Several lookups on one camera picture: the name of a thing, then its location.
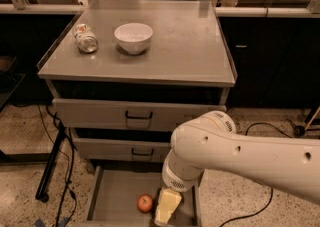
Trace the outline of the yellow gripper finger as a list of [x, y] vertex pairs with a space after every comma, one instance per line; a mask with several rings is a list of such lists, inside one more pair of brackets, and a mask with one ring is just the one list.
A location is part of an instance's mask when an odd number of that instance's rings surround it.
[[178, 208], [182, 196], [170, 188], [163, 188], [160, 191], [158, 205], [155, 212], [155, 224], [165, 226], [168, 224], [172, 214]]

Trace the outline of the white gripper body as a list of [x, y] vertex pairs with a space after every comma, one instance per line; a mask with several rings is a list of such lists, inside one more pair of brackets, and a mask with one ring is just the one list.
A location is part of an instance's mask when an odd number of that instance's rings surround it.
[[198, 182], [203, 172], [203, 169], [188, 165], [170, 150], [163, 164], [162, 179], [168, 188], [176, 192], [187, 192]]

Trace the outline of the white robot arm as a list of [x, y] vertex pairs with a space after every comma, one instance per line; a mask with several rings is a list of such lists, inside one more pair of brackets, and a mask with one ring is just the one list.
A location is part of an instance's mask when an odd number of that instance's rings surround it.
[[206, 169], [236, 174], [320, 203], [320, 144], [314, 139], [245, 136], [224, 112], [211, 111], [179, 125], [164, 161], [155, 223], [168, 224]]

